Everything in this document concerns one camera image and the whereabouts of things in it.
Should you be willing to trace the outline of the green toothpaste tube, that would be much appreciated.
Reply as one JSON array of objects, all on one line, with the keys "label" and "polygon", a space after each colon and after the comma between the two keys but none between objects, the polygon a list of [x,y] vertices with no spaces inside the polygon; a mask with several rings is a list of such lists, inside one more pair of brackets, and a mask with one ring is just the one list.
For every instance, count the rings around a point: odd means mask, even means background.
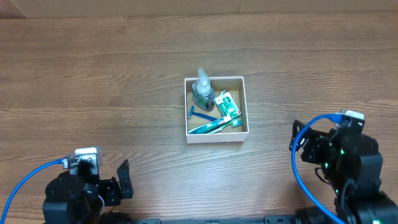
[{"label": "green toothpaste tube", "polygon": [[226,124],[227,122],[231,121],[230,115],[224,116],[222,118],[219,118],[217,120],[214,120],[212,122],[209,122],[207,124],[204,124],[200,127],[197,127],[195,129],[189,130],[189,134],[206,134],[216,128],[219,128],[220,126]]}]

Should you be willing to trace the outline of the blue disposable razor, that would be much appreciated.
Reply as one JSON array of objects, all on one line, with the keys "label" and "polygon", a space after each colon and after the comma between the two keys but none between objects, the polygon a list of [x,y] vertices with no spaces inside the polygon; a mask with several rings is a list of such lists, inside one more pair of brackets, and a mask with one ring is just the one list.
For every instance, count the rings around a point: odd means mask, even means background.
[{"label": "blue disposable razor", "polygon": [[215,121],[215,120],[217,120],[217,118],[215,118],[215,117],[212,117],[212,116],[209,116],[209,115],[206,115],[206,114],[203,114],[203,113],[197,113],[197,112],[195,112],[195,106],[194,106],[194,105],[191,106],[190,111],[189,111],[187,117],[188,117],[188,118],[192,118],[192,116],[197,116],[197,117],[199,117],[199,118],[207,119],[207,120],[209,120],[209,121]]}]

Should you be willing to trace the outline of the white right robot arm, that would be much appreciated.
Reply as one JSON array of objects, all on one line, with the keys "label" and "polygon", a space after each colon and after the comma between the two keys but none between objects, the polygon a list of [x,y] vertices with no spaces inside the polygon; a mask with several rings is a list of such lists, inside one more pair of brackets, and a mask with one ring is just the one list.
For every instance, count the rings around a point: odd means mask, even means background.
[{"label": "white right robot arm", "polygon": [[380,190],[383,158],[377,141],[362,133],[364,120],[344,117],[329,132],[308,129],[296,144],[301,159],[322,171],[335,191],[335,210],[344,223],[397,223],[397,205]]}]

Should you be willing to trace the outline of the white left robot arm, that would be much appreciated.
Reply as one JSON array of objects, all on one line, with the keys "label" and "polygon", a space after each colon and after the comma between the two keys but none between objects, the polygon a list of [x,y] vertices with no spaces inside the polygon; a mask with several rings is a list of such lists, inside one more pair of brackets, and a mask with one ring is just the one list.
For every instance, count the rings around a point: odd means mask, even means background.
[{"label": "white left robot arm", "polygon": [[45,189],[45,223],[132,223],[127,213],[103,211],[132,198],[129,161],[117,168],[118,178],[101,180],[98,172],[97,165],[79,160],[53,179]]}]

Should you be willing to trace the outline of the green tissue packet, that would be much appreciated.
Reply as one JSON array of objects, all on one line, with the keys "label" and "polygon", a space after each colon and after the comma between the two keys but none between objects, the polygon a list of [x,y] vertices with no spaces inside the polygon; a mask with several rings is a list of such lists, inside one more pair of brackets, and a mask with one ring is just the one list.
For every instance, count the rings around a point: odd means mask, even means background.
[{"label": "green tissue packet", "polygon": [[238,108],[230,92],[223,90],[220,95],[214,99],[214,102],[223,116],[230,116],[231,119],[241,116],[241,110]]}]

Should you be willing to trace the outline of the green toothbrush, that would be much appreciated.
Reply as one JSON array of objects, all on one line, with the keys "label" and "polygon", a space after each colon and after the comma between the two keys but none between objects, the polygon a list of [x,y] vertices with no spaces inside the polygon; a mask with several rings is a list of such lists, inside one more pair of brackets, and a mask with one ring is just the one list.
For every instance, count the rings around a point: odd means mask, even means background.
[{"label": "green toothbrush", "polygon": [[224,128],[226,128],[227,126],[231,126],[232,128],[237,128],[237,127],[240,127],[242,124],[243,124],[242,120],[240,118],[236,118],[231,121],[228,121],[227,123],[223,124],[222,126],[216,128],[216,129],[210,131],[209,134],[219,133],[222,130],[224,130]]}]

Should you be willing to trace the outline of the clear soap pump bottle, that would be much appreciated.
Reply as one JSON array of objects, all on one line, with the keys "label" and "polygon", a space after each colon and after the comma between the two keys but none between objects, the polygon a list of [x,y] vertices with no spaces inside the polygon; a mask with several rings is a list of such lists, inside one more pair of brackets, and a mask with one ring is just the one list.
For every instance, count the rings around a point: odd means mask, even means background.
[{"label": "clear soap pump bottle", "polygon": [[205,111],[212,111],[214,108],[215,91],[211,87],[210,78],[204,69],[198,69],[198,80],[192,84],[193,101]]}]

